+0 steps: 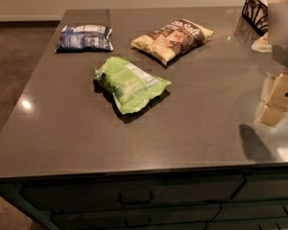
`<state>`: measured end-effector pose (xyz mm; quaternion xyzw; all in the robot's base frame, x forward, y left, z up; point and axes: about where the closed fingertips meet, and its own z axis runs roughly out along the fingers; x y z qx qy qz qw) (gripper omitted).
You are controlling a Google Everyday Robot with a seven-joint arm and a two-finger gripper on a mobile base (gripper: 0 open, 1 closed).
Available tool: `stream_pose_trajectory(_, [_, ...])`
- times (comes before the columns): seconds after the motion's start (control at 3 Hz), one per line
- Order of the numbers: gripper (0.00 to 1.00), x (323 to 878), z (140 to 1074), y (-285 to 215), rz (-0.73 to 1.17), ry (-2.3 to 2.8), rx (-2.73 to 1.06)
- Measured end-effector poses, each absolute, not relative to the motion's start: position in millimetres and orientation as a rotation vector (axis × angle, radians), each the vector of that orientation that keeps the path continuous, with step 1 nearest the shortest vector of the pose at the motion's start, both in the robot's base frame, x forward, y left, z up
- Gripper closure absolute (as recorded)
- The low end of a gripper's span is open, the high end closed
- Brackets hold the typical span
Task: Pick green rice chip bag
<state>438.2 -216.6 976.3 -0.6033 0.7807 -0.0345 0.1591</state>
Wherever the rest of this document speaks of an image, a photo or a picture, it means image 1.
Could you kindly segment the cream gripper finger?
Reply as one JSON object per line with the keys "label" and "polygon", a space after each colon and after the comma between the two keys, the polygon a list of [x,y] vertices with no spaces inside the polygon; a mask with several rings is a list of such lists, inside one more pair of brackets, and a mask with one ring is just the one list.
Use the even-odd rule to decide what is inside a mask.
{"label": "cream gripper finger", "polygon": [[278,75],[269,73],[261,93],[258,122],[275,127],[288,113],[288,68]]}

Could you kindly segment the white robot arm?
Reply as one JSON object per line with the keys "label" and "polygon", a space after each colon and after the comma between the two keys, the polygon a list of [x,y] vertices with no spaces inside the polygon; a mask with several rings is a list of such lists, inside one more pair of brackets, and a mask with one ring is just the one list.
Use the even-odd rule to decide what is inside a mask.
{"label": "white robot arm", "polygon": [[274,60],[284,69],[267,75],[257,120],[275,127],[288,113],[288,3],[270,4],[268,14],[268,44],[272,46]]}

